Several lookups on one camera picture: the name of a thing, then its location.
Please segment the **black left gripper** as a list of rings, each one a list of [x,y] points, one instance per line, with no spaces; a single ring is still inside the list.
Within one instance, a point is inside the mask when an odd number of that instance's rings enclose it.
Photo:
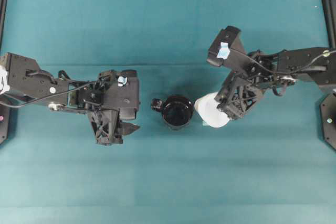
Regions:
[[[133,123],[120,122],[119,112],[116,110],[89,112],[88,119],[92,126],[96,143],[104,146],[122,144],[122,135],[130,135],[140,128]]]

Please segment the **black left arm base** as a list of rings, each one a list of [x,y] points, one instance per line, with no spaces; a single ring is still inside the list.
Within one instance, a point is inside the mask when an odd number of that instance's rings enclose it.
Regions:
[[[11,133],[11,108],[1,104],[1,145],[3,145]]]

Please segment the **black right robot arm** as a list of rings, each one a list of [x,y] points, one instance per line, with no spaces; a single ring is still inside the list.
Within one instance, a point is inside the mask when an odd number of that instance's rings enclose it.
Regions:
[[[314,47],[282,50],[266,55],[231,49],[224,66],[231,72],[217,93],[217,109],[231,120],[244,117],[267,90],[281,97],[297,81],[314,82],[325,93],[335,93],[335,49]]]

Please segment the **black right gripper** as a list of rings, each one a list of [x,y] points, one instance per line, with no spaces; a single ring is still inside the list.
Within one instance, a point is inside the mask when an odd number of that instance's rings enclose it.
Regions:
[[[243,78],[241,74],[230,73],[215,95],[217,110],[230,120],[238,120],[263,98],[263,91]]]

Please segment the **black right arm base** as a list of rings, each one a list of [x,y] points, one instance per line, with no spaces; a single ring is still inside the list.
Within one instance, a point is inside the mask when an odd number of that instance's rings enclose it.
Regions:
[[[335,93],[329,94],[321,102],[320,112],[323,138],[335,150]]]

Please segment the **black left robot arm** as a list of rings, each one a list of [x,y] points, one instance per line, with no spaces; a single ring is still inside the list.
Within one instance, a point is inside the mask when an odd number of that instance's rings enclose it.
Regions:
[[[97,144],[122,144],[139,129],[140,85],[135,70],[107,70],[95,81],[71,79],[64,70],[54,77],[36,60],[13,53],[1,57],[1,142],[8,138],[11,109],[30,104],[51,111],[87,115]]]

